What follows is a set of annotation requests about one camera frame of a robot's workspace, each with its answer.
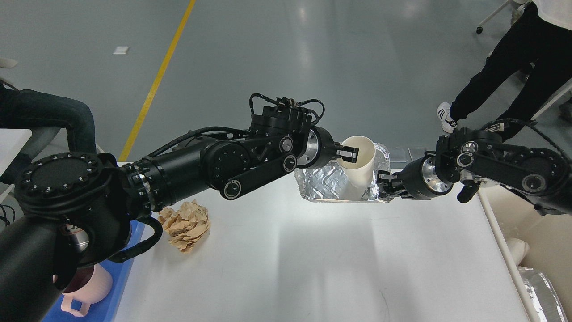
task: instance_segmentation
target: circular joint cover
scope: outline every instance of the circular joint cover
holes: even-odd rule
[[[570,166],[557,152],[546,148],[532,148],[515,154],[508,160],[511,164],[534,173],[522,181],[524,191],[543,193],[565,182],[570,174]]]
[[[282,167],[284,168],[284,171],[288,173],[294,171],[294,169],[296,168],[296,157],[294,157],[293,155],[288,155],[286,158],[284,158],[284,163],[282,164]]]
[[[24,170],[15,184],[16,199],[23,207],[50,207],[60,199],[72,200],[96,183],[103,169],[102,160],[95,154],[65,152],[48,156]]]
[[[457,165],[459,167],[468,167],[475,161],[471,152],[463,152],[457,157]]]
[[[238,180],[228,182],[223,189],[224,197],[228,200],[233,200],[239,197],[243,187]]]
[[[469,141],[461,147],[461,151],[463,152],[475,152],[479,149],[479,145],[474,141]]]
[[[319,135],[311,128],[308,133],[308,143],[306,144],[304,154],[297,160],[298,167],[308,168],[316,163],[320,155],[320,144]]]
[[[220,189],[228,179],[243,173],[250,162],[250,156],[244,147],[231,142],[221,142],[208,150],[204,167],[209,182],[215,189]]]
[[[280,152],[290,152],[294,148],[294,141],[289,136],[280,140]]]

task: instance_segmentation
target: jeans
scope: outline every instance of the jeans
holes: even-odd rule
[[[467,118],[514,72],[535,62],[534,70],[508,110],[497,119],[529,121],[542,104],[572,77],[572,30],[538,17],[531,3],[500,40],[483,70],[475,75],[451,104],[453,120]],[[521,125],[500,132],[503,140],[515,136]]]
[[[33,127],[65,128],[70,151],[96,153],[96,129],[87,105],[31,89],[12,91],[0,85],[0,128]]]

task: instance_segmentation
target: crumpled brown paper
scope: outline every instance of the crumpled brown paper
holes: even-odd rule
[[[165,207],[159,212],[159,222],[169,234],[169,243],[183,253],[189,253],[202,235],[210,229],[208,210],[196,200],[185,201],[176,212]]]

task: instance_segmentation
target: foil tray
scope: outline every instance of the foil tray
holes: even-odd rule
[[[541,321],[567,322],[568,319],[558,295],[546,275],[533,268],[521,266],[518,272],[521,274],[522,281],[525,283],[525,288]]]
[[[375,174],[379,170],[390,172],[389,152],[380,143],[374,145],[374,170],[371,172],[371,183],[368,187],[359,189],[351,185],[340,165],[336,161],[330,161],[322,168],[294,171],[302,198],[312,202],[387,203],[387,200],[378,197],[379,188]]]

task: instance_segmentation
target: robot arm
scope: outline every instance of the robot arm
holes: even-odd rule
[[[503,124],[500,120],[493,125]],[[382,197],[428,200],[447,194],[456,182],[464,184],[457,196],[468,202],[482,181],[505,185],[532,203],[541,214],[572,214],[570,160],[558,151],[503,144],[488,129],[462,128],[437,141],[436,151],[426,152],[393,175],[378,173]]]
[[[254,113],[255,97],[270,103],[261,115]],[[164,206],[207,188],[234,200],[296,167],[355,162],[358,149],[317,127],[324,111],[304,107],[309,103],[324,106],[255,93],[248,130],[190,131],[122,167],[111,154],[76,152],[32,164],[15,189],[25,216],[0,235],[0,320],[39,320],[77,268],[123,262],[151,248],[162,227],[150,215]],[[151,226],[154,235],[122,250],[131,220]]]

